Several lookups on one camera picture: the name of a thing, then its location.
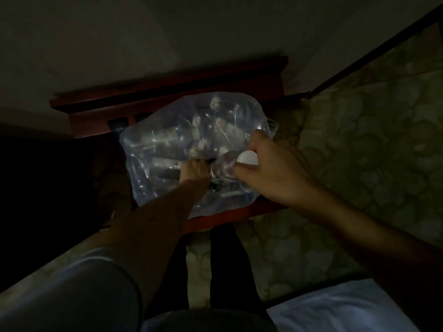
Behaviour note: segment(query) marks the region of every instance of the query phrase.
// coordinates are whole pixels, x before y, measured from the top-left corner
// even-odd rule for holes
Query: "person's left hand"
[[[188,182],[193,186],[196,202],[201,200],[209,187],[209,165],[202,158],[191,159],[182,164],[180,184]]]

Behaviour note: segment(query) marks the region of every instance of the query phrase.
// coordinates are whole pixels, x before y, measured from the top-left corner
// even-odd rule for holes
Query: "plastic bag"
[[[257,100],[242,93],[187,95],[126,128],[120,143],[132,194],[139,206],[179,184],[181,164],[191,158],[218,158],[230,150],[247,150],[251,133],[262,129],[273,137]],[[210,189],[189,218],[250,205],[258,197],[243,182]]]

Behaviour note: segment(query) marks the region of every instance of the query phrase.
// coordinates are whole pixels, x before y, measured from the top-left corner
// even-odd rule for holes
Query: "light blue sleeve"
[[[142,308],[129,275],[94,253],[0,316],[0,331],[137,331]]]

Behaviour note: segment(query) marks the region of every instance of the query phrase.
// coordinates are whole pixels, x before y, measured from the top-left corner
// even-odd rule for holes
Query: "toiletry bottle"
[[[234,164],[236,162],[256,166],[258,165],[258,157],[252,150],[228,151],[211,163],[208,171],[208,177],[211,182],[215,184],[223,184],[238,181],[238,178],[234,176],[233,172]]]

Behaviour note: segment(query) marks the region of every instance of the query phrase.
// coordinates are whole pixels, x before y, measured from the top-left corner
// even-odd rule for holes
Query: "pant leg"
[[[186,246],[181,238],[169,260],[163,281],[144,312],[144,320],[159,314],[189,309]]]
[[[251,263],[234,225],[225,223],[210,230],[212,308],[255,313],[271,320],[258,296]]]

